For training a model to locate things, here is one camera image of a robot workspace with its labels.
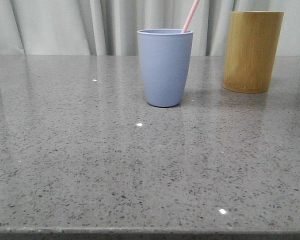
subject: cup rim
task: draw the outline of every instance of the cup rim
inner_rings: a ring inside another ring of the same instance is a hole
[[[278,13],[284,13],[284,11],[231,11],[231,13],[238,13],[238,14],[278,14]]]
[[[178,33],[157,33],[157,32],[147,32],[147,31],[160,31],[160,30],[178,30],[180,32]],[[164,35],[164,36],[175,36],[175,35],[190,35],[193,34],[194,31],[192,30],[187,30],[184,33],[181,33],[182,29],[179,28],[149,28],[149,29],[142,29],[142,30],[138,30],[137,33],[138,34],[143,34],[143,35]]]

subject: gray countertop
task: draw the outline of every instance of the gray countertop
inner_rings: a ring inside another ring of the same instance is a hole
[[[0,233],[300,233],[300,57],[259,94],[223,62],[158,108],[136,56],[0,56]]]

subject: countertop edge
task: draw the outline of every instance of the countertop edge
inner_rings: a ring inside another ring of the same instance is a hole
[[[233,229],[174,229],[117,227],[0,227],[0,234],[178,234],[178,235],[300,235],[300,230],[233,230]]]

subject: cup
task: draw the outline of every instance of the cup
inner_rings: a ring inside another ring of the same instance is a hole
[[[181,102],[189,69],[193,31],[139,30],[138,51],[146,101],[156,107]]]
[[[225,51],[225,89],[263,93],[269,89],[284,13],[232,11]]]

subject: bamboo cup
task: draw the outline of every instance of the bamboo cup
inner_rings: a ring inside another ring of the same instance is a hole
[[[240,93],[269,88],[283,12],[232,11],[222,86]]]

